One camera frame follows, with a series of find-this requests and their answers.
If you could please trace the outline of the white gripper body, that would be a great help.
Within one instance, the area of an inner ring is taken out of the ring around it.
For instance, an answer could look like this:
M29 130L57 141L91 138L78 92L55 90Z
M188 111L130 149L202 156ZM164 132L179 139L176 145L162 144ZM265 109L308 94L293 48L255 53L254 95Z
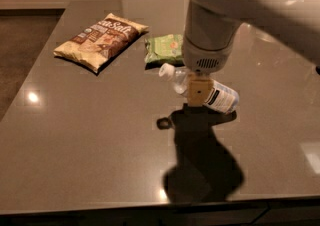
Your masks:
M182 46L183 62L193 72L211 74L224 68L232 48L233 41L230 41L225 48L207 50L197 47L187 37L184 37Z

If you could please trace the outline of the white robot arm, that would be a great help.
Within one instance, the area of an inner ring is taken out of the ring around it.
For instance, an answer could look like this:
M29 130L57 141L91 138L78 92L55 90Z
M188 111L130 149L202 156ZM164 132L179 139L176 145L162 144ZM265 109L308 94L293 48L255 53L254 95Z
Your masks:
M320 0L189 0L182 52L191 70L190 106L200 107L211 96L209 75L225 66L243 23L320 65Z

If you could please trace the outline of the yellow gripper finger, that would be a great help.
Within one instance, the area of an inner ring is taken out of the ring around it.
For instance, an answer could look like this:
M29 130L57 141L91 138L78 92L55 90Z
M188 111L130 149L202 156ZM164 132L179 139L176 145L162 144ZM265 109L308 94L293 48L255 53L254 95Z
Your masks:
M187 76L187 103L190 107L201 107L213 88L213 81L206 74L191 72Z

